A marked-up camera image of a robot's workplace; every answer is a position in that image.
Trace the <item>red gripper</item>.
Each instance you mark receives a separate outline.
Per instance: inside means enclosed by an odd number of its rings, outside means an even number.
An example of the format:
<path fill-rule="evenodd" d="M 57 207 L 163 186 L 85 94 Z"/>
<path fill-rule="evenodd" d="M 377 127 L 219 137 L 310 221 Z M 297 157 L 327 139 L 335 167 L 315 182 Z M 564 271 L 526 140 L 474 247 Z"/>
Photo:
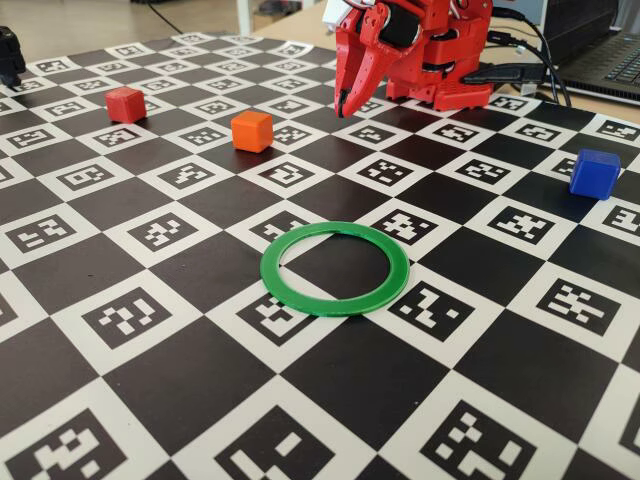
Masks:
<path fill-rule="evenodd" d="M 383 79 L 389 56 L 374 48 L 411 48 L 420 38 L 425 7 L 411 1 L 343 1 L 337 14 L 335 112 L 349 117 Z"/>

